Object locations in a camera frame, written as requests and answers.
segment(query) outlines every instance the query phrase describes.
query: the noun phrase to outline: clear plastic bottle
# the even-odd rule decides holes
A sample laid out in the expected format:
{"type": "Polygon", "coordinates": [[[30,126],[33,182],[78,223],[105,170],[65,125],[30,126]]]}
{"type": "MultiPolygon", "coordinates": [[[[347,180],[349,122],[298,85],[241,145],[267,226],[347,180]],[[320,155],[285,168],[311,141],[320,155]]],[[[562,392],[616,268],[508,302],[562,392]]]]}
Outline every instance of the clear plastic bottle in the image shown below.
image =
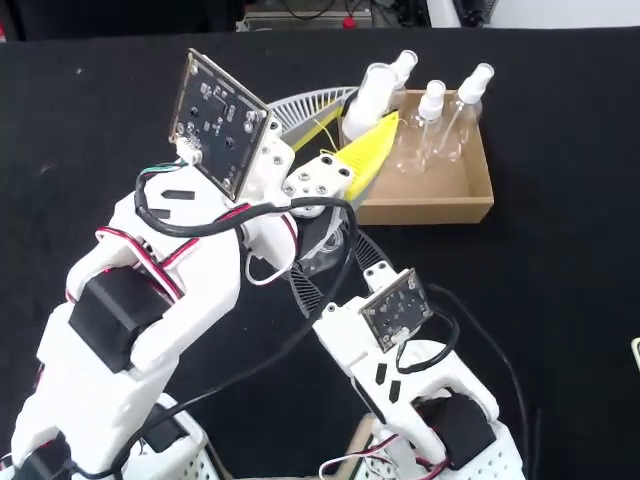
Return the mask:
{"type": "Polygon", "coordinates": [[[450,161],[460,157],[462,147],[469,139],[471,129],[475,128],[481,109],[480,99],[493,74],[494,70],[491,65],[481,63],[462,82],[455,97],[448,105],[448,119],[436,146],[436,156],[450,161]]]}
{"type": "Polygon", "coordinates": [[[432,80],[420,99],[418,108],[407,119],[398,138],[397,167],[407,175],[423,173],[435,157],[442,131],[442,107],[446,87],[432,80]]]}

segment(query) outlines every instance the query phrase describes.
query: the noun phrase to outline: black tablecloth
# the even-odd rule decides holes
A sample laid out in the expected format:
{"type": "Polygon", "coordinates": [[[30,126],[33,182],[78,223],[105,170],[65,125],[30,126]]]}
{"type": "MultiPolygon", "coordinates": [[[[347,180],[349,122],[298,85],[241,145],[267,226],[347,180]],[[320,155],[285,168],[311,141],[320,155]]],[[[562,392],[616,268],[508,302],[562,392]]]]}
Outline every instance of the black tablecloth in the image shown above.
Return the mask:
{"type": "MultiPolygon", "coordinates": [[[[496,67],[483,134],[496,205],[480,225],[366,231],[397,266],[460,294],[542,412],[540,478],[632,478],[640,335],[640,30],[316,31],[0,46],[0,446],[29,392],[65,275],[143,166],[172,158],[185,52],[210,55],[267,101],[352,85],[400,49],[410,86],[496,67]]],[[[358,293],[353,286],[345,295],[358,293]]],[[[186,399],[274,351],[300,323],[284,284],[244,288],[182,358],[186,399]]],[[[507,372],[463,322],[460,356],[518,432],[507,372]]],[[[359,398],[309,336],[285,361],[194,409],[238,476],[314,473],[344,451],[359,398]]]]}

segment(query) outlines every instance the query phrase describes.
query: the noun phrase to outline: black wire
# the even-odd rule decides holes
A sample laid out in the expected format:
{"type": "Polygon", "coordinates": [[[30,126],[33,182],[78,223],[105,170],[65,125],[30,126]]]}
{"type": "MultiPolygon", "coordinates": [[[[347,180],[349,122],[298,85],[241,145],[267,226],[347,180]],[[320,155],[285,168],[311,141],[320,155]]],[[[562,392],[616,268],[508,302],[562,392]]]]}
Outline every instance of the black wire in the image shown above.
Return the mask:
{"type": "Polygon", "coordinates": [[[373,15],[373,9],[377,8],[378,11],[380,12],[380,16],[382,17],[382,19],[384,20],[384,22],[389,25],[390,27],[396,27],[398,25],[400,25],[398,23],[398,25],[394,25],[393,22],[391,20],[389,20],[389,17],[387,17],[385,12],[393,12],[393,9],[386,7],[384,5],[381,5],[380,3],[376,2],[376,0],[371,0],[371,18],[373,19],[374,15],[373,15]]]}
{"type": "Polygon", "coordinates": [[[344,9],[347,11],[347,15],[349,15],[350,17],[353,17],[353,14],[356,12],[360,4],[364,2],[364,0],[356,0],[356,2],[353,4],[353,10],[349,9],[350,1],[351,0],[344,0],[344,9]]]}
{"type": "Polygon", "coordinates": [[[306,197],[306,198],[294,198],[287,206],[278,207],[271,203],[262,203],[254,205],[244,212],[240,212],[233,217],[225,220],[214,221],[211,223],[205,223],[202,225],[181,226],[172,225],[166,223],[157,218],[148,208],[147,198],[144,193],[144,187],[147,182],[147,174],[138,175],[136,180],[136,190],[134,193],[134,205],[137,215],[151,228],[157,232],[163,233],[169,237],[178,238],[192,238],[192,237],[208,237],[211,235],[217,235],[218,233],[226,232],[239,227],[244,222],[253,218],[272,214],[272,213],[287,213],[295,208],[302,207],[337,207],[344,210],[347,214],[347,221],[349,228],[352,229],[355,226],[354,243],[357,241],[357,219],[353,207],[346,200],[331,197],[306,197]]]}
{"type": "Polygon", "coordinates": [[[157,415],[154,418],[146,421],[140,428],[138,428],[133,433],[133,435],[131,435],[131,437],[129,437],[129,440],[127,440],[127,442],[118,451],[111,465],[111,468],[109,470],[105,470],[99,473],[88,473],[88,472],[84,472],[77,465],[75,465],[74,466],[75,471],[78,473],[81,473],[84,477],[86,477],[89,480],[97,480],[97,479],[115,474],[115,472],[121,471],[122,467],[127,461],[129,451],[131,450],[133,445],[135,445],[135,443],[152,428],[158,426],[160,423],[166,420],[173,418],[175,415],[186,410],[192,405],[195,405],[196,403],[201,402],[202,400],[205,400],[211,397],[212,395],[215,395],[216,393],[221,392],[225,388],[228,388],[237,382],[240,382],[242,380],[245,380],[246,378],[251,377],[252,375],[270,367],[271,365],[277,363],[279,360],[284,358],[307,335],[307,333],[311,331],[311,329],[313,328],[313,324],[316,322],[316,320],[320,318],[326,306],[331,301],[333,301],[333,299],[336,296],[336,293],[344,283],[349,273],[351,264],[353,263],[355,258],[356,244],[358,241],[358,222],[357,222],[353,207],[351,207],[351,205],[345,200],[339,200],[336,198],[325,198],[325,197],[310,197],[305,199],[297,199],[297,200],[303,200],[302,202],[296,202],[296,200],[293,200],[291,202],[291,206],[288,206],[288,207],[276,207],[275,205],[271,205],[271,204],[261,204],[261,205],[256,205],[254,207],[251,207],[249,210],[246,210],[244,212],[238,213],[237,215],[227,220],[221,220],[221,221],[214,222],[211,224],[206,224],[206,225],[196,225],[194,227],[179,227],[177,225],[170,225],[165,222],[162,222],[161,220],[154,217],[153,214],[151,214],[151,212],[149,212],[146,205],[147,204],[146,197],[144,195],[145,182],[146,182],[145,175],[139,175],[138,181],[136,182],[136,193],[134,196],[134,199],[135,199],[134,202],[136,204],[136,212],[151,228],[157,229],[159,232],[165,233],[166,235],[179,236],[179,237],[203,237],[203,236],[215,235],[217,233],[222,233],[222,232],[234,229],[240,226],[242,223],[246,222],[247,220],[256,218],[260,215],[265,215],[268,213],[282,213],[298,207],[320,205],[320,206],[331,206],[331,207],[341,208],[346,212],[347,222],[349,226],[349,229],[348,229],[349,235],[347,237],[349,248],[344,249],[342,268],[338,272],[335,282],[332,285],[331,289],[329,290],[328,294],[322,299],[322,301],[318,304],[316,309],[313,312],[311,312],[311,315],[309,315],[309,318],[304,323],[304,325],[286,342],[284,342],[278,351],[273,353],[270,357],[263,360],[262,362],[254,365],[253,367],[250,367],[241,372],[238,372],[237,374],[233,375],[226,381],[205,390],[200,395],[193,397],[190,400],[187,400],[185,402],[178,403],[173,407],[166,409],[160,415],[157,415]]]}
{"type": "Polygon", "coordinates": [[[336,0],[328,0],[327,6],[324,7],[322,10],[320,10],[318,13],[314,13],[313,15],[298,15],[296,12],[291,10],[291,8],[289,7],[289,4],[285,0],[279,0],[279,1],[282,4],[282,6],[285,8],[285,10],[289,12],[289,15],[291,15],[294,18],[297,18],[298,20],[313,20],[315,18],[318,18],[321,15],[324,15],[325,13],[327,13],[329,9],[333,7],[333,5],[336,3],[336,0]]]}
{"type": "Polygon", "coordinates": [[[458,343],[458,339],[460,338],[460,325],[458,325],[458,322],[456,321],[455,318],[449,317],[442,310],[435,309],[433,308],[433,306],[432,306],[432,310],[433,310],[433,314],[436,317],[442,318],[444,321],[446,321],[449,324],[451,333],[449,334],[449,338],[447,340],[446,345],[442,348],[442,350],[436,353],[429,360],[425,360],[424,362],[414,363],[413,365],[409,365],[408,367],[401,367],[400,360],[402,358],[402,354],[404,353],[404,349],[408,343],[408,342],[403,342],[402,344],[400,344],[400,347],[398,347],[398,354],[396,355],[396,370],[398,370],[398,372],[402,374],[422,372],[427,368],[431,368],[434,365],[437,365],[438,363],[440,363],[442,360],[444,360],[447,357],[447,355],[449,355],[456,348],[456,344],[458,343]]]}
{"type": "Polygon", "coordinates": [[[491,348],[498,354],[502,363],[505,364],[507,370],[509,370],[509,375],[511,376],[511,383],[513,384],[513,389],[516,392],[516,397],[518,399],[518,408],[520,410],[520,428],[522,438],[520,439],[520,449],[522,452],[522,471],[528,477],[528,468],[529,468],[529,421],[527,415],[527,405],[524,398],[524,393],[522,391],[522,387],[520,385],[520,380],[518,379],[518,375],[511,365],[511,362],[507,358],[506,354],[498,345],[493,337],[487,332],[484,327],[480,324],[480,322],[474,317],[474,315],[469,311],[469,309],[462,303],[456,294],[447,290],[444,287],[440,287],[439,285],[435,285],[433,283],[427,285],[428,289],[439,293],[441,295],[446,296],[458,309],[464,313],[465,317],[471,322],[471,324],[480,332],[480,334],[484,337],[484,339],[491,345],[491,348]]]}

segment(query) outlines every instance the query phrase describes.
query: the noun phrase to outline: circuit board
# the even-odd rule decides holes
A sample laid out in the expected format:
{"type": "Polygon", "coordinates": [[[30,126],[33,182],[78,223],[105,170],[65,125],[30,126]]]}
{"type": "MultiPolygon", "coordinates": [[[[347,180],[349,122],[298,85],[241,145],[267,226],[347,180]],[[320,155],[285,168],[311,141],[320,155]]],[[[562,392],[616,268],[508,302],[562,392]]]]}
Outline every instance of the circuit board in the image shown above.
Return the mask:
{"type": "Polygon", "coordinates": [[[190,49],[169,141],[202,152],[197,167],[236,200],[271,124],[269,107],[208,57],[190,49]]]}
{"type": "Polygon", "coordinates": [[[432,311],[418,275],[411,269],[373,296],[360,314],[386,353],[417,332],[432,311]]]}

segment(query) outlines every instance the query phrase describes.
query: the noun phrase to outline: brown cardboard tray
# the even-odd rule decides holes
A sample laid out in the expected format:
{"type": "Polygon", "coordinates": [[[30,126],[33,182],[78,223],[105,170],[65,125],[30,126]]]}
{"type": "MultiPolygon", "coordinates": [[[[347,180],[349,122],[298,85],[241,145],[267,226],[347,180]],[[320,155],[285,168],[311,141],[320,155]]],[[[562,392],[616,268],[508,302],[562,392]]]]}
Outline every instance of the brown cardboard tray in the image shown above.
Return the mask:
{"type": "MultiPolygon", "coordinates": [[[[416,108],[422,95],[416,90],[407,93],[400,107],[401,118],[416,108]]],[[[406,124],[401,121],[397,134],[404,128],[406,124]]],[[[478,223],[492,207],[491,179],[477,125],[459,160],[439,163],[421,175],[411,177],[400,172],[396,155],[394,148],[358,209],[361,224],[478,223]]]]}

